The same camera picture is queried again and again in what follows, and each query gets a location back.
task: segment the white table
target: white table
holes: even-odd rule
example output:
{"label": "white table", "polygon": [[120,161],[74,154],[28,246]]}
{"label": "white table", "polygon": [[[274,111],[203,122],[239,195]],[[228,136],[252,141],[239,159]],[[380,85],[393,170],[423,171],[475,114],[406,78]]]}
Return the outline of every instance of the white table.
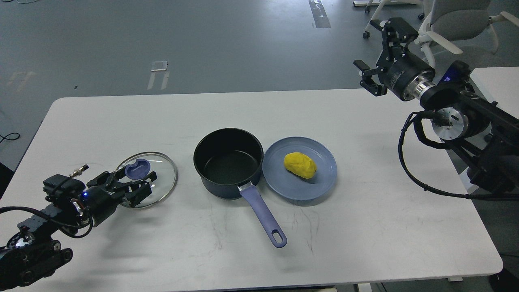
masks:
{"label": "white table", "polygon": [[[44,208],[42,181],[82,164],[86,182],[142,151],[170,156],[173,194],[146,210],[118,208],[86,238],[54,238],[73,260],[20,291],[194,291],[365,283],[497,273],[502,268],[471,201],[424,192],[401,169],[397,141],[420,110],[364,89],[64,98],[49,110],[0,205]],[[336,187],[299,207],[261,180],[264,200],[288,238],[274,248],[245,200],[211,195],[193,166],[206,134],[238,127],[266,150],[306,136],[327,146]],[[409,133],[410,170],[432,186],[463,192],[447,154]],[[0,240],[29,214],[2,215]]]}

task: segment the yellow sponge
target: yellow sponge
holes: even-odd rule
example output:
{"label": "yellow sponge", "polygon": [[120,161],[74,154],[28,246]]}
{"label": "yellow sponge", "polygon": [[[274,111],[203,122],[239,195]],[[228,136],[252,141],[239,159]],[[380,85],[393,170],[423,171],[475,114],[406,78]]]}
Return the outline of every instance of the yellow sponge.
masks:
{"label": "yellow sponge", "polygon": [[306,179],[312,178],[317,171],[316,163],[301,152],[292,152],[285,155],[283,164],[293,174]]}

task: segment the blue plate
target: blue plate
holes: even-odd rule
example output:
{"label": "blue plate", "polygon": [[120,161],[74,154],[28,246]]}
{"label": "blue plate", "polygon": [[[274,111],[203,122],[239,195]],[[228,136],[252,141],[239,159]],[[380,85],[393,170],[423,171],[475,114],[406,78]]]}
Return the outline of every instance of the blue plate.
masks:
{"label": "blue plate", "polygon": [[[311,179],[301,178],[288,171],[285,155],[301,152],[317,165]],[[263,176],[267,184],[281,196],[296,201],[308,201],[326,194],[335,184],[337,164],[332,153],[321,143],[305,137],[288,137],[269,147],[263,159]]]}

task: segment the pan handle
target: pan handle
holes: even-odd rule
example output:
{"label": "pan handle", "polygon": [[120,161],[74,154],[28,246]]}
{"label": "pan handle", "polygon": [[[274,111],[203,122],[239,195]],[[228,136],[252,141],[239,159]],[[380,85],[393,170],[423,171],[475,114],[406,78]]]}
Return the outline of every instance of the pan handle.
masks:
{"label": "pan handle", "polygon": [[[270,241],[272,241],[272,244],[274,244],[274,246],[277,248],[285,246],[286,236],[268,209],[267,204],[265,204],[265,201],[261,198],[256,186],[251,182],[248,182],[245,185],[239,186],[238,189],[240,190],[241,196],[244,197],[247,202],[249,202],[249,205],[251,205],[254,213],[256,213],[256,216],[261,222],[263,229],[265,229],[265,232],[267,232],[267,235],[270,238]],[[275,234],[279,236],[281,241],[276,240],[274,237]]]}

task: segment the white chair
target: white chair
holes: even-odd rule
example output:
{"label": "white chair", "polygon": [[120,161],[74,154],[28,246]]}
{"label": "white chair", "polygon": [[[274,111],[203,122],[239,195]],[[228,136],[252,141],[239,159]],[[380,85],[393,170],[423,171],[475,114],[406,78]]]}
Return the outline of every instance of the white chair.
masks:
{"label": "white chair", "polygon": [[[499,40],[492,24],[509,20],[519,26],[519,19],[508,12],[490,17],[487,12],[489,4],[490,0],[424,0],[424,7],[430,7],[430,13],[426,14],[415,43],[421,47],[431,67],[436,67],[432,45],[438,44],[447,51],[459,55],[463,50],[452,41],[474,38],[484,30],[490,33],[493,41],[490,52],[492,54],[497,52]],[[467,50],[479,56],[484,51],[474,46]]]}
{"label": "white chair", "polygon": [[[365,9],[366,13],[370,13],[370,7],[371,7],[372,3],[373,3],[373,0],[368,1],[367,5],[366,5],[366,9]],[[421,6],[422,3],[423,3],[423,0],[394,0],[394,1],[393,0],[380,0],[380,4],[378,4],[377,9],[371,16],[370,21],[373,19],[378,19],[377,17],[380,14],[380,11],[382,10],[382,7],[384,7],[384,5],[387,5],[387,4],[416,4],[416,5]],[[425,14],[425,8],[424,8],[424,13],[418,15],[418,19],[423,19],[424,14]],[[363,38],[370,37],[370,35],[371,35],[370,29],[371,29],[371,24],[368,22],[366,25],[366,28],[364,29],[364,33],[362,34]]]}

